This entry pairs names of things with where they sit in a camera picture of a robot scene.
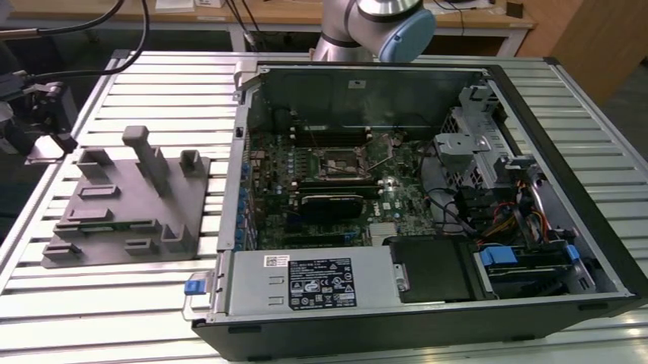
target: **power supply label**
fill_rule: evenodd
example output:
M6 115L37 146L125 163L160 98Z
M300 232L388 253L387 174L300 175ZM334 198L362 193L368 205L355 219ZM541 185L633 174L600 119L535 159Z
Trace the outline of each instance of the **power supply label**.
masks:
M356 306L351 258L291 260L287 271L294 311Z

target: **aluminum table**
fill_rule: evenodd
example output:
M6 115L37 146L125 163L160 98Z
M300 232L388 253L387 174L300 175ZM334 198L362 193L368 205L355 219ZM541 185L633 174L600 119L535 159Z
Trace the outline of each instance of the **aluminum table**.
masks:
M77 150L50 165L0 248L2 363L225 362L181 317L183 283L215 266L219 211L235 115L233 68L240 60L304 61L304 54L145 52L127 71L103 77L73 133L80 148L101 146L133 158L127 125L145 125L167 157L197 149L211 158L199 258L184 262L48 270L44 246L76 179ZM497 63L566 158L638 265L648 271L648 164L558 65L539 58L422 57L418 62ZM108 67L123 60L113 59ZM511 135L522 150L523 140ZM192 310L207 309L195 297ZM584 322L547 338L396 350L286 362L645 362L648 310Z

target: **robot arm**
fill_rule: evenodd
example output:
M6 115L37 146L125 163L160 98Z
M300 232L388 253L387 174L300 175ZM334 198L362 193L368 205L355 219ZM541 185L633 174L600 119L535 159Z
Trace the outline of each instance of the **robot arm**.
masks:
M435 27L422 0L327 0L312 60L411 62Z

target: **desk leg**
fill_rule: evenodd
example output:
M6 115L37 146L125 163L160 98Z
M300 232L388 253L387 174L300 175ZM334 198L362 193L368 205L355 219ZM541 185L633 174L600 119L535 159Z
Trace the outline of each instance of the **desk leg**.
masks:
M232 42L232 51L233 52L245 52L243 30L240 29L237 24L229 24L228 27L227 27L227 31L229 32L229 40Z
M497 57L515 57L517 50L525 41L527 29L511 29L507 38L503 40Z

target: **motherboard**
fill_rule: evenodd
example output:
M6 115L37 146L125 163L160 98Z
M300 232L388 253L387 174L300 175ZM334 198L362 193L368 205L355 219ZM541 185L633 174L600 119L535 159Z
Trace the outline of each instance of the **motherboard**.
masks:
M355 136L252 133L256 249L375 246L390 236L434 234L422 144L368 129Z

